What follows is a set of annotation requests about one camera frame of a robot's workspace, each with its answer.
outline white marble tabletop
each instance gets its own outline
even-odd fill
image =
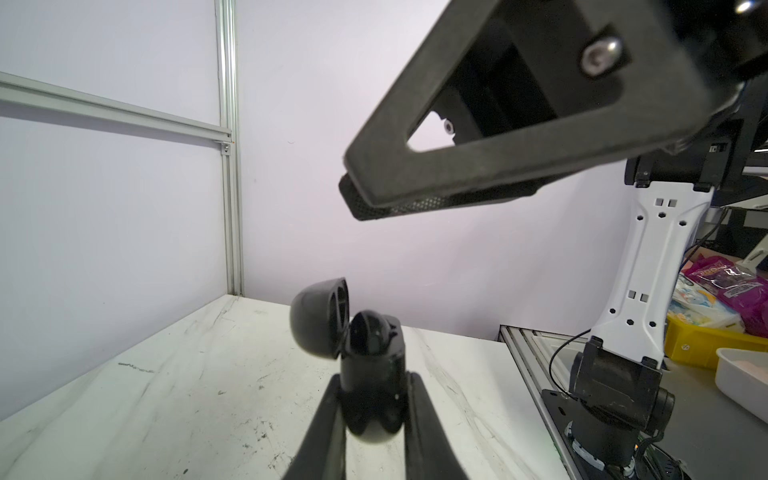
[[[223,296],[0,422],[0,478],[281,478],[339,363],[288,306]],[[568,478],[504,343],[404,328],[472,480]],[[347,478],[405,478],[391,442],[347,441]]]

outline purple plastic package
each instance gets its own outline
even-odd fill
[[[718,256],[700,258],[685,276],[736,310],[747,333],[768,338],[768,281]]]

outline white wall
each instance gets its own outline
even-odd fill
[[[219,124],[214,0],[2,0],[0,71]]]
[[[353,308],[410,326],[581,331],[627,236],[623,162],[511,203],[373,222],[338,193],[346,146],[445,3],[238,2],[246,294],[288,303],[346,276]]]
[[[4,0],[0,45],[0,71],[219,123],[213,0]],[[224,294],[224,256],[216,144],[0,103],[0,419]]]

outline screw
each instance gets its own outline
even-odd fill
[[[616,37],[604,37],[593,41],[581,53],[581,70],[590,77],[597,77],[616,65],[623,48]]]

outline yellow plastic basket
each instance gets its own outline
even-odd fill
[[[672,315],[667,315],[667,338],[664,353],[674,362],[717,369],[719,348],[768,352],[768,339],[746,333],[708,329],[688,325]]]

